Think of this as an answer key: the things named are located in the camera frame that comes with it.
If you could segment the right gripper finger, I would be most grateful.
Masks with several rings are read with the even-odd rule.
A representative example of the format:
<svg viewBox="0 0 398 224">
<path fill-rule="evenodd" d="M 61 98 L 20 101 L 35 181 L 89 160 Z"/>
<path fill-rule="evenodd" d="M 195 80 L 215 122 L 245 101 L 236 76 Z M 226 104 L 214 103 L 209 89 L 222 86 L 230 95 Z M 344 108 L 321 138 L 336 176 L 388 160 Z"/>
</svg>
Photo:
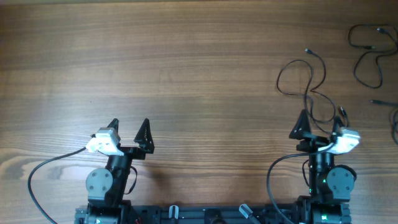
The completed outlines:
<svg viewBox="0 0 398 224">
<path fill-rule="evenodd" d="M 312 138 L 310 122 L 306 110 L 302 110 L 298 120 L 289 134 L 290 139 L 309 140 Z"/>
<path fill-rule="evenodd" d="M 341 119 L 340 116 L 335 116 L 333 118 L 333 127 L 332 127 L 332 134 L 340 134 L 341 133 L 341 128 L 343 128 L 345 125 Z"/>
</svg>

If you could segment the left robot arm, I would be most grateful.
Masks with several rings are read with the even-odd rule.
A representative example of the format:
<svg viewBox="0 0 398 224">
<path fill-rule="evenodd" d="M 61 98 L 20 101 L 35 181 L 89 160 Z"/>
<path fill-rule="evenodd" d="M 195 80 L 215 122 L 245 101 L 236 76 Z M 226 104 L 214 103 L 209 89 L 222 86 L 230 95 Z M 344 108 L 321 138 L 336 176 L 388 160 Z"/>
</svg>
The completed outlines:
<svg viewBox="0 0 398 224">
<path fill-rule="evenodd" d="M 132 192 L 135 185 L 127 189 L 127 180 L 132 170 L 133 160 L 144 160 L 154 152 L 155 146 L 150 131 L 150 121 L 145 119 L 139 128 L 134 142 L 136 146 L 122 146 L 118 133 L 119 120 L 113 119 L 105 128 L 91 137 L 86 145 L 89 152 L 100 152 L 108 157 L 104 168 L 95 169 L 86 178 L 88 206 L 77 211 L 75 223 L 140 223 L 141 218 L 133 209 L 131 201 L 123 197 Z"/>
</svg>

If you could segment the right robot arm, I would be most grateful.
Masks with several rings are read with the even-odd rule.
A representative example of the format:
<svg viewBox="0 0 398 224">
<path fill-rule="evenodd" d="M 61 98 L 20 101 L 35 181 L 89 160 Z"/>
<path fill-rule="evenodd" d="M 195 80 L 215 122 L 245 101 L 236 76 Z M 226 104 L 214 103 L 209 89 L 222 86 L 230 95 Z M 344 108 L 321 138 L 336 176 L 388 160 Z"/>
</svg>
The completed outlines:
<svg viewBox="0 0 398 224">
<path fill-rule="evenodd" d="M 345 127 L 340 117 L 333 119 L 328 138 L 312 134 L 305 110 L 289 134 L 299 140 L 296 150 L 308 156 L 309 196 L 300 196 L 291 212 L 293 223 L 351 223 L 348 202 L 356 172 L 347 165 L 336 165 L 335 156 L 347 154 L 360 142 L 357 131 Z"/>
</svg>

